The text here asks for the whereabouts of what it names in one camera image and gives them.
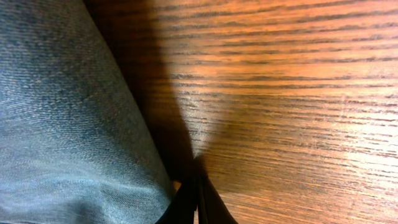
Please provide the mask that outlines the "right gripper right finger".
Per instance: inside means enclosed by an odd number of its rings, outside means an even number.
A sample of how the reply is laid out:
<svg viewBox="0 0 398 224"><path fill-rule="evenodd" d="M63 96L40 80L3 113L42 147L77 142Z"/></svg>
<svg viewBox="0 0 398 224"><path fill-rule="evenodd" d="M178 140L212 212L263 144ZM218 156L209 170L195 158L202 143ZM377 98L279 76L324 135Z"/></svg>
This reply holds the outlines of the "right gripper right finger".
<svg viewBox="0 0 398 224"><path fill-rule="evenodd" d="M199 224L238 224L209 178L196 176Z"/></svg>

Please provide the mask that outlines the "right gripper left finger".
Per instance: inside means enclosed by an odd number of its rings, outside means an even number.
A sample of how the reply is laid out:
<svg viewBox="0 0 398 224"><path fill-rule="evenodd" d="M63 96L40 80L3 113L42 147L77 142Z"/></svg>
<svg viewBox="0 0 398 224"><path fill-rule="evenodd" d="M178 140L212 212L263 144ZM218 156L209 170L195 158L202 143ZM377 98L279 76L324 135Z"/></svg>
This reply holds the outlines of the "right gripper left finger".
<svg viewBox="0 0 398 224"><path fill-rule="evenodd" d="M194 177L182 182L174 199L156 224L193 224L197 209L197 180Z"/></svg>

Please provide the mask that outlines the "light blue denim jeans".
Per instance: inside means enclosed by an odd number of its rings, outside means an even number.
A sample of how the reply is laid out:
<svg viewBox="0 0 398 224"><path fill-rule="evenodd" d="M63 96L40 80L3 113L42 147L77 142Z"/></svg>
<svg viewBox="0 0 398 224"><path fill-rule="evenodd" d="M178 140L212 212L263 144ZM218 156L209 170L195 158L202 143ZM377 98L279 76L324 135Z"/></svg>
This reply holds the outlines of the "light blue denim jeans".
<svg viewBox="0 0 398 224"><path fill-rule="evenodd" d="M155 223L173 194L81 1L1 2L1 222Z"/></svg>

